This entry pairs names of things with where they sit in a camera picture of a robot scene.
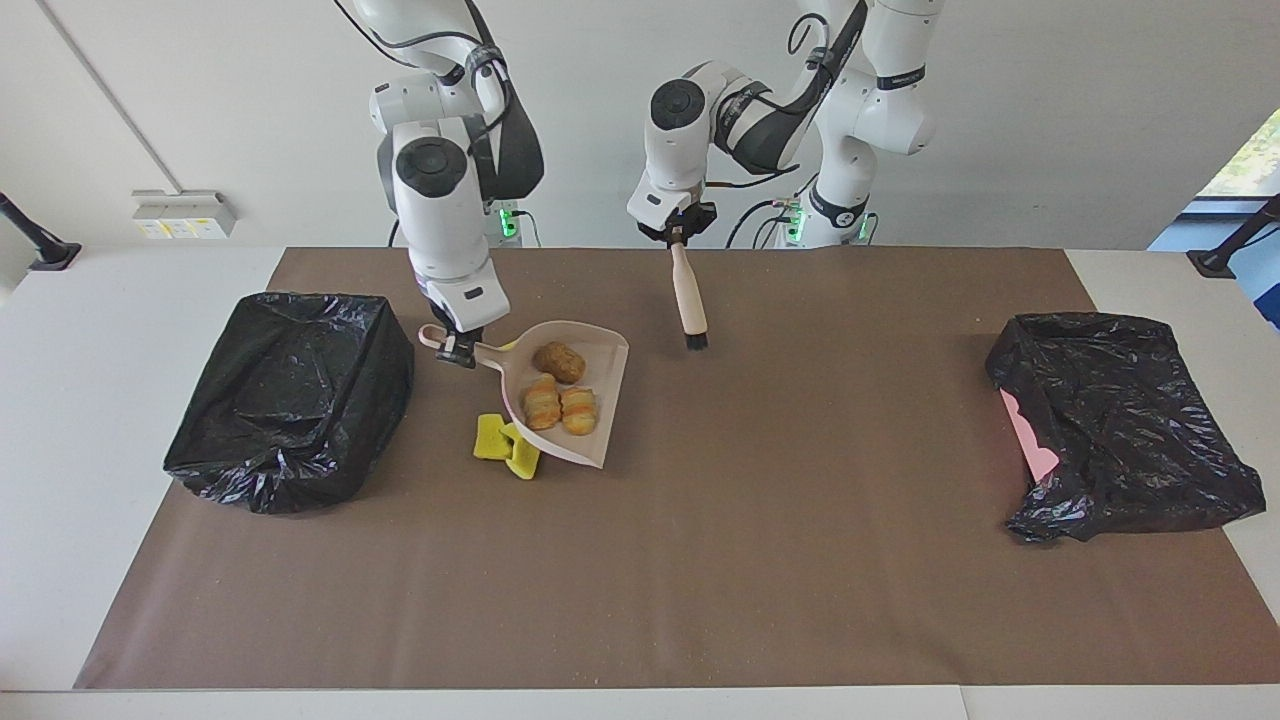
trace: bread roll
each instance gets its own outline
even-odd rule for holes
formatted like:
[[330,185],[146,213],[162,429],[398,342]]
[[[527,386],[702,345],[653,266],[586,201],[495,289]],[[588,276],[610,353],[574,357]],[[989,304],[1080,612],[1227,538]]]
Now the bread roll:
[[567,386],[581,380],[586,374],[586,360],[563,342],[549,342],[539,347],[534,354],[534,366]]
[[571,387],[561,392],[564,429],[570,434],[586,436],[595,430],[595,392],[585,387]]
[[556,392],[556,378],[543,373],[529,386],[521,398],[525,411],[525,424],[531,430],[549,430],[561,419],[559,393]]

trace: white wall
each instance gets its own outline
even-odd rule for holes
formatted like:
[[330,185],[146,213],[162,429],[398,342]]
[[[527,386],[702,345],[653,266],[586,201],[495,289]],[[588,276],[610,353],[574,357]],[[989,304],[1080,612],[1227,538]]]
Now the white wall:
[[0,236],[0,305],[18,287],[26,274],[24,268],[36,259],[35,252],[28,254],[23,246],[10,240],[13,238]]
[[[365,108],[401,68],[330,3],[50,4],[177,178],[230,197],[233,242],[385,240]],[[790,86],[796,63],[785,0],[480,4],[547,152],[526,206],[549,245],[649,245],[625,201],[664,79],[722,58]],[[882,159],[877,240],[1146,247],[1280,106],[1276,37],[1275,0],[951,0],[928,79],[941,128],[925,154]],[[805,177],[718,195],[701,243]],[[160,183],[35,0],[6,0],[0,187],[65,237],[136,242],[129,192]]]

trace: green indicator light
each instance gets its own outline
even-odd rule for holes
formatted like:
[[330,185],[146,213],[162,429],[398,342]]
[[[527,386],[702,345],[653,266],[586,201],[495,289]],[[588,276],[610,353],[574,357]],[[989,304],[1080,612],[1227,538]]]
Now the green indicator light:
[[787,232],[791,236],[792,245],[799,245],[800,237],[804,236],[804,223],[806,215],[804,210],[796,210],[795,213],[796,214],[791,218],[791,227]]
[[876,238],[876,229],[879,227],[879,215],[876,213],[867,213],[863,215],[863,224],[858,228],[858,243],[870,245],[872,240]]
[[516,227],[515,219],[512,219],[511,210],[498,210],[498,219],[502,220],[503,237],[516,237],[520,229]]

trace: table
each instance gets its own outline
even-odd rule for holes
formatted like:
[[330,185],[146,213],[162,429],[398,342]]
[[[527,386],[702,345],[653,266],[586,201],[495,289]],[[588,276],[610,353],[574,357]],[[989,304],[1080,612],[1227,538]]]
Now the table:
[[[115,589],[160,502],[156,459],[212,347],[227,309],[260,291],[278,249],[87,251],[74,272],[32,277],[0,310],[0,687],[26,692],[70,687]],[[1240,455],[1280,484],[1280,419],[1275,354],[1280,337],[1230,283],[1202,281],[1178,255],[1071,252],[1101,310],[1153,316],[1174,325],[1193,375]],[[179,293],[201,304],[166,304]],[[136,322],[164,307],[159,320]],[[51,383],[70,392],[50,400]],[[131,404],[119,409],[122,388]],[[38,482],[90,477],[100,457],[118,469],[111,483]],[[1280,562],[1268,547],[1280,520],[1262,515],[1229,537],[1272,612],[1280,610]],[[353,707],[387,716],[433,711],[489,715],[520,707],[538,716],[804,715],[877,717],[1042,717],[1260,715],[1280,688],[832,688],[758,691],[502,692],[502,693],[124,693],[0,696],[0,715],[76,716],[196,712],[275,716],[296,708],[346,716]]]

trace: black garbage bag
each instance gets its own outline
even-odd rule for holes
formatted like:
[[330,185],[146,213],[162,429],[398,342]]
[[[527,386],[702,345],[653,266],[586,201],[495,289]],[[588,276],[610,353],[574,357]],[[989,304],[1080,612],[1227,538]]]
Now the black garbage bag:
[[1059,457],[1007,523],[1027,541],[1208,529],[1266,510],[1164,323],[1019,315],[987,373]]
[[413,350],[385,297],[239,301],[164,469],[193,493],[284,514],[349,500],[404,416]]

